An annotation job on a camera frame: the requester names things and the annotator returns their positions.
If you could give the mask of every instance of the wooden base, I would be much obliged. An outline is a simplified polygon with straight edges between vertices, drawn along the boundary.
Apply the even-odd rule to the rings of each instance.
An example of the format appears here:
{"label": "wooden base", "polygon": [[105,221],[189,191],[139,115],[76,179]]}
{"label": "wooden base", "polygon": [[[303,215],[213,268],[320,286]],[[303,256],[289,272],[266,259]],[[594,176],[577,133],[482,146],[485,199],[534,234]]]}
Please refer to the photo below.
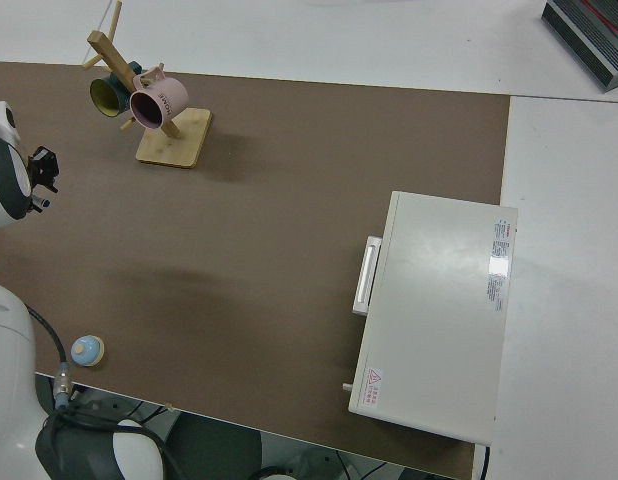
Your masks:
{"label": "wooden base", "polygon": [[173,122],[180,129],[180,137],[170,138],[160,129],[147,129],[138,146],[136,159],[169,167],[195,167],[211,124],[211,112],[187,108]]}

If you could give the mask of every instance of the pink mug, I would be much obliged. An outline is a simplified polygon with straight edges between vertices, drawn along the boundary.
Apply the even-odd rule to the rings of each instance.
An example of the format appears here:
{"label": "pink mug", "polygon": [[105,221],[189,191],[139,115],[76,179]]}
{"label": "pink mug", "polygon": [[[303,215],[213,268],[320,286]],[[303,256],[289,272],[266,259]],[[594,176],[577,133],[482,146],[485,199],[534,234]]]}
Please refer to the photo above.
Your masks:
{"label": "pink mug", "polygon": [[[144,85],[142,79],[153,75],[155,81]],[[131,94],[129,106],[138,123],[146,128],[160,128],[187,108],[189,95],[184,85],[175,78],[166,77],[160,67],[133,77],[136,91]]]}

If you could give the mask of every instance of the cable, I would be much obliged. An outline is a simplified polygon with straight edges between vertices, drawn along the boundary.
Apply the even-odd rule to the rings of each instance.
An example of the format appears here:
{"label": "cable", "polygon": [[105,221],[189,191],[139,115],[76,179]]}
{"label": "cable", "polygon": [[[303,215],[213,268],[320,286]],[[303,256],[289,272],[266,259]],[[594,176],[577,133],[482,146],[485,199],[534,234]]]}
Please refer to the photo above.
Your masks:
{"label": "cable", "polygon": [[367,478],[369,475],[371,475],[372,473],[380,470],[382,467],[384,467],[387,464],[387,462],[382,462],[380,465],[378,465],[376,468],[372,468],[371,470],[369,470],[367,473],[365,473],[362,477],[360,477],[360,480],[364,480],[365,478]]}
{"label": "cable", "polygon": [[56,333],[56,331],[53,329],[53,327],[51,325],[49,325],[49,322],[47,322],[42,317],[42,315],[40,315],[38,312],[36,312],[29,305],[26,305],[26,307],[27,307],[27,310],[29,311],[29,314],[33,318],[38,320],[40,325],[42,325],[44,327],[44,329],[47,330],[47,333],[49,335],[51,335],[53,343],[55,343],[56,349],[58,350],[58,356],[60,357],[60,363],[66,363],[67,362],[67,353],[65,352],[65,347],[62,345],[62,342],[60,341],[60,337],[58,337],[58,334]]}
{"label": "cable", "polygon": [[176,474],[176,477],[179,480],[187,480],[184,472],[178,466],[176,459],[173,457],[173,455],[167,448],[167,445],[162,440],[162,438],[160,438],[155,432],[149,430],[147,427],[144,427],[144,426],[128,427],[128,426],[123,426],[123,425],[107,425],[105,423],[101,423],[101,424],[89,423],[89,422],[84,422],[81,420],[76,420],[75,418],[73,418],[72,415],[75,415],[75,413],[66,411],[66,410],[56,411],[53,413],[52,416],[49,417],[49,419],[51,419],[51,421],[53,422],[52,425],[56,423],[56,419],[59,417],[62,419],[63,422],[68,423],[69,425],[73,425],[74,427],[82,428],[83,430],[91,430],[95,432],[111,432],[111,433],[135,433],[138,435],[144,435],[145,437],[148,437],[149,439],[153,440],[153,442],[156,444],[156,447],[158,447],[160,454],[167,460],[167,462],[173,468],[173,471]]}
{"label": "cable", "polygon": [[489,468],[489,455],[491,454],[491,448],[485,448],[485,461],[482,464],[482,473],[480,474],[480,480],[487,478],[487,469]]}
{"label": "cable", "polygon": [[[102,24],[105,23],[105,18],[107,18],[107,13],[109,13],[109,9],[111,8],[111,5],[113,4],[113,0],[109,0],[109,3],[107,4],[107,8],[105,8],[104,13],[102,14],[102,18],[100,19],[100,23],[98,24],[98,28],[96,28],[96,30],[101,30],[102,29]],[[87,48],[87,53],[85,53],[85,58],[82,60],[82,62],[80,62],[81,64],[85,63],[87,61],[87,59],[89,58],[89,52],[91,51],[91,46],[89,46],[89,48]]]}
{"label": "cable", "polygon": [[144,400],[141,400],[141,401],[138,403],[138,405],[136,405],[136,406],[135,406],[135,408],[134,408],[131,412],[129,412],[129,413],[127,414],[127,417],[128,417],[128,418],[131,418],[131,416],[132,416],[134,413],[136,413],[136,412],[138,411],[138,409],[140,408],[140,406],[141,406],[143,403],[145,403],[145,402],[144,402]]}
{"label": "cable", "polygon": [[284,475],[287,470],[281,467],[265,467],[249,475],[247,480],[264,480],[272,475]]}
{"label": "cable", "polygon": [[345,475],[347,475],[347,480],[351,480],[351,475],[349,475],[349,471],[347,470],[345,462],[343,462],[342,457],[340,456],[340,452],[338,450],[336,450],[336,455],[338,456],[338,460],[340,460],[340,465],[342,465],[342,469],[344,470]]}
{"label": "cable", "polygon": [[147,423],[149,420],[151,420],[154,417],[157,417],[158,415],[162,415],[163,413],[165,413],[167,411],[166,408],[164,407],[158,407],[154,410],[154,412],[149,415],[147,418],[143,418],[142,420],[140,420],[138,423],[140,425],[144,425],[145,423]]}

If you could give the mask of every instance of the brown mat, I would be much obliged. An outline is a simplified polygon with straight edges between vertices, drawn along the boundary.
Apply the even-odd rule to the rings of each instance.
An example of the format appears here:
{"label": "brown mat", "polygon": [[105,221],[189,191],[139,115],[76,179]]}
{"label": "brown mat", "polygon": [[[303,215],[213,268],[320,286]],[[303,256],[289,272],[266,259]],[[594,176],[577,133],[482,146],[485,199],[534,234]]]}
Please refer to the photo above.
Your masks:
{"label": "brown mat", "polygon": [[473,445],[351,414],[341,385],[364,326],[351,313],[363,248],[391,191],[498,203],[509,98],[177,75],[214,114],[198,166],[180,170],[134,159],[142,130],[91,105],[97,70],[0,63],[23,140],[61,163],[51,207],[0,230],[0,284],[67,348],[104,339],[103,363],[75,379],[470,478]]}

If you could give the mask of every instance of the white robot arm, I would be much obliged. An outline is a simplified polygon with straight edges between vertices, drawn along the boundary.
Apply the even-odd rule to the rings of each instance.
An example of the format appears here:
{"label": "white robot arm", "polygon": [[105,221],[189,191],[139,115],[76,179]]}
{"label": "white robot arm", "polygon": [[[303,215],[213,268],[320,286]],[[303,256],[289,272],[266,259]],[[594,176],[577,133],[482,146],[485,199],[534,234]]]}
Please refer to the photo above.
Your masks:
{"label": "white robot arm", "polygon": [[0,227],[20,220],[30,210],[41,211],[48,201],[33,195],[33,188],[42,184],[56,192],[53,186],[58,175],[58,163],[53,152],[39,147],[34,155],[22,156],[20,135],[11,107],[0,102]]}
{"label": "white robot arm", "polygon": [[[0,102],[0,227],[22,219],[31,210],[41,211],[47,206],[44,199],[32,194],[36,185],[57,191],[53,185],[59,173],[55,154],[39,147],[25,160],[21,151],[11,107]],[[38,319],[36,312],[31,314]],[[57,336],[55,339],[61,352],[59,371],[66,373],[64,348]],[[61,379],[56,396],[58,409],[47,417],[36,397],[34,368],[35,343],[29,309],[0,287],[1,480],[162,479],[159,438],[152,441],[138,435],[136,432],[151,432],[131,420],[118,425],[114,422],[108,432],[101,428],[102,422],[92,420],[89,424],[82,420],[81,425],[81,417],[72,413],[75,410],[69,410],[68,378]],[[64,422],[64,428],[57,428],[58,421]],[[94,428],[101,428],[100,433],[94,433]]]}

